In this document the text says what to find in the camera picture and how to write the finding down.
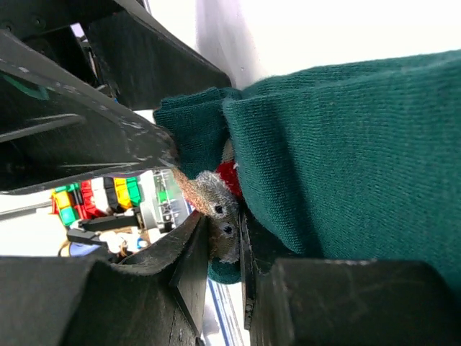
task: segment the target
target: plush toy eye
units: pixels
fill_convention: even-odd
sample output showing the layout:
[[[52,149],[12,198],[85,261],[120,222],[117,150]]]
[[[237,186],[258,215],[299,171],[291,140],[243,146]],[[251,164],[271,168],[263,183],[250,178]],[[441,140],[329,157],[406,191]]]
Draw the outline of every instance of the plush toy eye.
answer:
[[[234,228],[229,223],[227,222],[221,223],[219,225],[219,229],[223,232],[222,235],[225,236],[226,238],[233,236]]]

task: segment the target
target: stuffed toy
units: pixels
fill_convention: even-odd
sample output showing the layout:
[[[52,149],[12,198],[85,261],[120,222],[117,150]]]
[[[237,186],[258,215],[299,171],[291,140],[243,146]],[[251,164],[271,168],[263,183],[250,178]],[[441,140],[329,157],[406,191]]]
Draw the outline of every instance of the stuffed toy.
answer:
[[[422,260],[461,303],[460,76],[461,50],[319,66],[164,99],[155,120],[190,179],[215,171],[232,138],[245,204],[294,253]],[[192,185],[222,176],[203,173]],[[191,202],[221,221],[198,191]],[[216,246],[224,233],[215,254],[235,259]],[[208,275],[235,283],[240,269],[213,260]]]
[[[238,202],[242,192],[236,167],[232,143],[228,140],[215,172],[203,171],[190,180],[179,169],[172,169],[184,199],[210,217],[210,260],[224,263],[239,259]]]

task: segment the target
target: green sweater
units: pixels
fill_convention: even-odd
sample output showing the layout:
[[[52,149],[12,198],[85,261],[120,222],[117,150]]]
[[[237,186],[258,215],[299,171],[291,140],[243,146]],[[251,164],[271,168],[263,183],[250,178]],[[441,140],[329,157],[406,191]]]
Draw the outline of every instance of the green sweater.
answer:
[[[166,99],[156,122],[190,178],[216,168],[230,136],[249,208],[289,249],[423,260],[461,298],[461,51]],[[238,269],[209,274],[232,283]]]

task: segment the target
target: white wall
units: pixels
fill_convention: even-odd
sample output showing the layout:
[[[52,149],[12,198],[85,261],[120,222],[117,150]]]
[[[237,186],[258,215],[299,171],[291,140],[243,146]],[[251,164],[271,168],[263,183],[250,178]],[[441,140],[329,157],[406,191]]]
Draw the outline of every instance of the white wall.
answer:
[[[237,87],[330,63],[459,49],[456,1],[149,0]]]
[[[51,209],[0,222],[1,256],[56,256],[66,229]]]
[[[0,213],[8,210],[40,204],[50,200],[50,192],[42,191],[30,195],[0,195]]]

